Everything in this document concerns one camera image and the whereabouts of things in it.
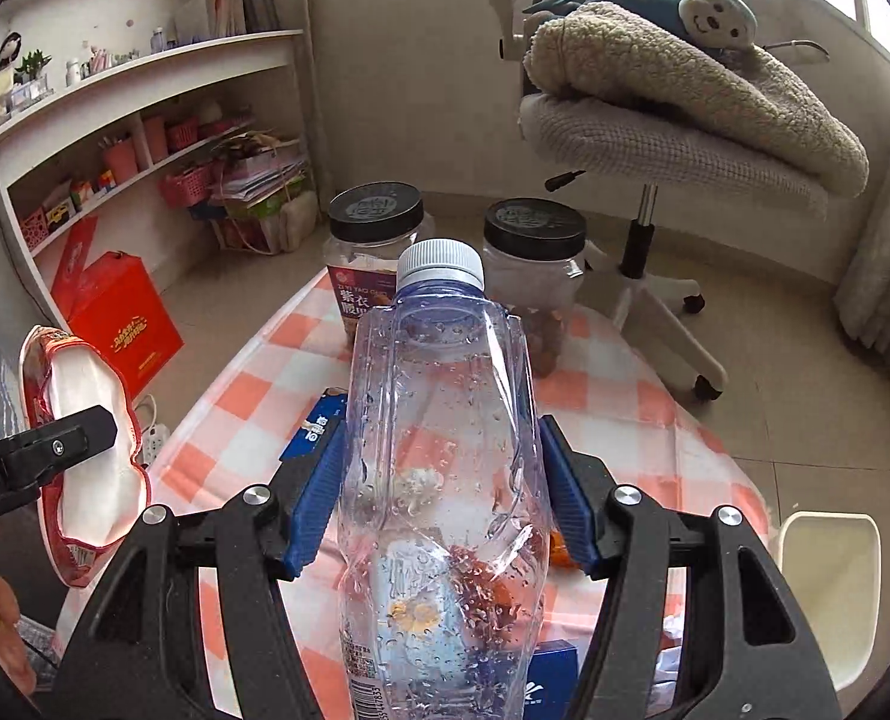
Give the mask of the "blue biscuit wrapper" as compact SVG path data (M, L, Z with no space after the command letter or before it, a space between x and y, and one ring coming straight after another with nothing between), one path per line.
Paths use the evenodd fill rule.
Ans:
M340 421L346 414L347 392L340 388L326 388L317 397L290 437L289 444L280 456L280 461L311 454L329 431L329 424Z

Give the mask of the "orange peel piece small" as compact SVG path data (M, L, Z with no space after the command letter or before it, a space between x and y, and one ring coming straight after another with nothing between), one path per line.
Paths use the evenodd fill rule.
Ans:
M567 550L564 537L559 532L550 534L550 564L559 569L566 571L576 571L578 569L577 562L573 561L572 556Z

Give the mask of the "clear plastic water bottle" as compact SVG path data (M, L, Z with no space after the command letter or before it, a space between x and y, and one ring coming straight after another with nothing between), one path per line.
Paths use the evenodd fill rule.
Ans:
M417 242L360 320L337 507L339 634L360 718L516 718L552 512L518 317L476 250Z

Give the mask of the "blue monkey plush toy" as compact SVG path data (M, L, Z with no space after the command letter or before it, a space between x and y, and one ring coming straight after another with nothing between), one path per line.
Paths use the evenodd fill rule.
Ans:
M757 37L757 18L742 0L541 0L526 15L567 16L588 4L619 5L705 52L749 50Z

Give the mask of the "clear jar with nuts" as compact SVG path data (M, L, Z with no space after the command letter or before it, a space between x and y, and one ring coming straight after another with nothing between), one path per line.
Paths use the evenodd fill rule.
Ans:
M536 379L549 377L561 357L585 244L585 218L554 200L502 200L484 216L487 294L520 317Z

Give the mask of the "beige fleece blanket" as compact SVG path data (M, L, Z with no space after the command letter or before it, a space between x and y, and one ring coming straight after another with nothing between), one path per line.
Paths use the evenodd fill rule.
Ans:
M758 47L718 60L643 16L593 2L539 26L525 70L559 98L674 107L703 132L777 158L839 197L865 192L870 160L860 138Z

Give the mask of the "white trash bin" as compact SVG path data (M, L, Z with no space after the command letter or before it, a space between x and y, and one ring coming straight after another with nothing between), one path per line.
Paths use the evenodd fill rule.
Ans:
M796 512L777 541L778 567L796 596L835 689L866 670L881 610L881 533L868 514Z

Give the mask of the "white bookshelf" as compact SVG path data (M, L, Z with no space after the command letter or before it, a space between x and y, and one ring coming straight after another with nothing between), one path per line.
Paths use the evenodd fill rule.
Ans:
M2 0L0 220L18 277L51 325L70 229L97 218L171 283L207 234L161 196L220 140L269 133L311 167L296 86L300 31L250 31L243 0Z

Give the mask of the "red gift bag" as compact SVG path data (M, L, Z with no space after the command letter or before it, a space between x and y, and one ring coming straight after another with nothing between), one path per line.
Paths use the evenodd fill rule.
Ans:
M139 257L108 250L90 262L97 224L88 216L70 229L51 296L72 333L95 346L137 398L182 338Z

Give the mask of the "blue milk carton box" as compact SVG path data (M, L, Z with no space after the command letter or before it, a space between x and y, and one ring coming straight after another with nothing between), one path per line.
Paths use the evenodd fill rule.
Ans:
M566 640L536 645L526 681L525 720L564 720L578 681L578 652Z

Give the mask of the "white paper ball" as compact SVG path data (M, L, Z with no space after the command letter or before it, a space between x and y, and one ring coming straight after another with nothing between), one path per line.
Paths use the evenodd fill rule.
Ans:
M660 650L658 650L655 672L651 679L650 697L646 715L664 712L673 705L674 692L678 685L679 665L681 664L682 644L684 644L685 610L679 603L673 611L663 617Z

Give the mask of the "nut jar purple label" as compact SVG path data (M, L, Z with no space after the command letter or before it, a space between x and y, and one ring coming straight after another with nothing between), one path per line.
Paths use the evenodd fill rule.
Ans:
M347 188L328 205L324 263L347 340L377 305L396 296L397 261L412 244L435 234L419 188L405 182L367 182Z

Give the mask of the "grey office chair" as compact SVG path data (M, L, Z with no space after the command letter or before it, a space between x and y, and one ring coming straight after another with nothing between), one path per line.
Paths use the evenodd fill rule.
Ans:
M697 374L694 397L712 401L728 385L724 367L681 322L705 307L694 280L657 277L646 270L655 236L658 188L690 185L762 200L803 202L817 210L824 188L780 161L708 133L593 98L549 98L521 82L520 127L525 142L544 160L568 171L546 182L555 192L583 172L635 179L643 185L637 218L630 221L624 252L612 259L593 242L585 260L606 290L606 316L617 330L634 319Z

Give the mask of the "red white checkered tablecloth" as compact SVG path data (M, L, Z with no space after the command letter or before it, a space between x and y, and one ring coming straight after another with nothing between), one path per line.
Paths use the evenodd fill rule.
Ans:
M266 481L317 397L349 380L350 351L326 275L298 291L228 364L189 411L148 477L152 497L178 514L209 511ZM604 461L664 507L707 515L734 505L759 536L769 509L721 440L687 415L639 351L600 312L573 312L559 366L536 383L573 449ZM335 536L280 589L301 660L324 715L350 717L339 632Z

